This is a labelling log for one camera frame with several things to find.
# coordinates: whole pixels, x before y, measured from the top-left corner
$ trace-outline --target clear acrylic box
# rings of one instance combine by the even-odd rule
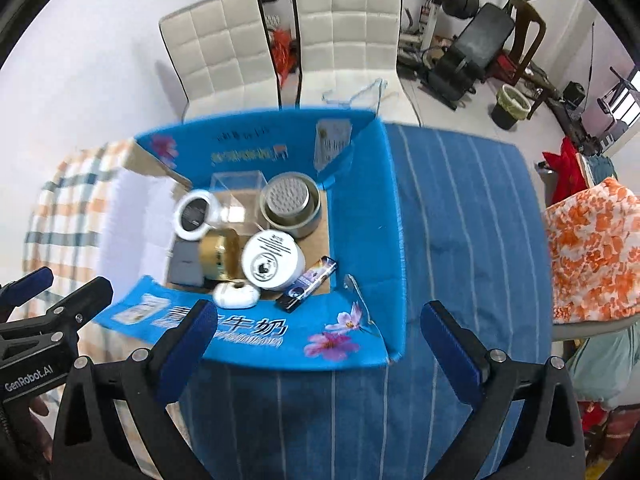
[[[214,173],[209,191],[220,202],[214,228],[231,228],[241,236],[252,236],[268,228],[260,212],[260,192],[267,185],[261,171]]]

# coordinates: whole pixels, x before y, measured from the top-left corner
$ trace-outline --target white round object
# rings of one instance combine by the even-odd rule
[[[220,217],[220,202],[206,189],[188,192],[174,211],[174,230],[183,240],[202,240]]]
[[[267,229],[253,235],[242,251],[242,272],[264,290],[285,290],[305,270],[305,255],[287,233]]]
[[[259,299],[260,290],[245,281],[219,283],[213,289],[213,301],[220,308],[251,308]]]

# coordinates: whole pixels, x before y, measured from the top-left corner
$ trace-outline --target white container lid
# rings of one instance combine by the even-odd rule
[[[305,270],[305,255],[293,238],[267,229],[253,235],[242,251],[242,272],[264,290],[284,290]]]
[[[220,217],[220,202],[209,191],[196,189],[180,199],[174,211],[174,230],[183,240],[201,240]]]

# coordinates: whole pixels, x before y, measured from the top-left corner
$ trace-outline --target white chair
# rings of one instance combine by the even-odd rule
[[[302,72],[299,105],[321,105],[322,94],[328,91],[332,100],[346,101],[382,78],[387,87],[380,118],[419,124],[396,73],[402,0],[293,0],[293,4]]]
[[[280,88],[258,0],[205,0],[160,20],[188,104],[183,120],[280,107]]]

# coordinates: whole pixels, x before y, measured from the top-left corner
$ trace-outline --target human hand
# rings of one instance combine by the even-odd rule
[[[40,415],[40,416],[49,415],[49,409],[41,397],[36,397],[35,399],[33,399],[29,407],[31,411],[36,415]],[[44,456],[45,460],[51,463],[53,439],[51,438],[49,431],[47,431],[47,428],[44,427],[44,424],[40,421],[39,418],[33,415],[33,413],[30,413],[30,415],[31,415],[31,420],[33,421],[36,427],[38,444],[40,445],[40,449],[42,450],[42,455]]]

